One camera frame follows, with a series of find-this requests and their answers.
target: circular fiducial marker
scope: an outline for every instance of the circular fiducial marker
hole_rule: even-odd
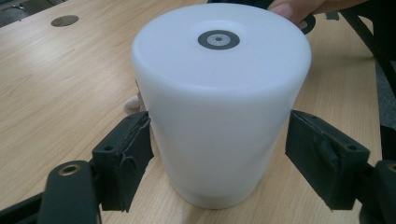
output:
[[[238,35],[224,30],[207,31],[198,37],[198,43],[207,49],[231,49],[239,42]]]

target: table surface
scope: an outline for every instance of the table surface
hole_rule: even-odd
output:
[[[0,29],[0,210],[44,190],[58,164],[88,161],[92,149],[126,115],[137,93],[130,47],[148,21],[204,1],[70,0]],[[51,21],[79,21],[53,27]],[[341,19],[308,36],[313,61],[294,109],[317,115],[380,160],[375,63]],[[155,157],[129,213],[102,212],[105,223],[359,223],[361,208],[331,211],[284,154],[286,125],[253,193],[235,207],[186,203]]]

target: screw hole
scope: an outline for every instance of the screw hole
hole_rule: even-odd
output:
[[[394,173],[396,173],[396,164],[389,164],[389,165],[388,165],[388,169],[390,169],[391,171],[393,171]]]
[[[75,174],[76,172],[78,172],[78,170],[79,170],[80,168],[81,168],[81,167],[80,167],[79,165],[71,164],[71,165],[68,165],[68,166],[65,166],[64,168],[62,168],[62,169],[58,172],[58,174],[59,174],[59,175],[73,175],[73,174]]]
[[[349,148],[350,150],[357,150],[355,146],[347,146],[347,148]]]
[[[113,150],[112,146],[105,146],[104,151],[111,151]]]
[[[128,160],[128,162],[131,163],[132,166],[133,166],[135,169],[137,169],[137,162],[136,162],[136,159],[135,159],[134,157],[131,157],[131,158]]]

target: person's hand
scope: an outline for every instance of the person's hand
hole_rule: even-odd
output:
[[[366,0],[275,0],[268,10],[298,25],[309,13],[318,14],[353,7]]]

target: wooden table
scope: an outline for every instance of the wooden table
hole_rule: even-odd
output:
[[[89,160],[92,149],[126,115],[137,93],[130,47],[139,29],[195,1],[70,0],[0,29],[0,210],[43,191],[58,164]],[[77,15],[79,21],[52,27]],[[317,115],[380,159],[375,63],[344,20],[317,16],[307,37],[310,73],[295,109]],[[102,212],[105,223],[359,223],[331,211],[284,154],[286,126],[261,182],[243,203],[205,210],[169,184],[160,155],[150,162],[131,211]]]

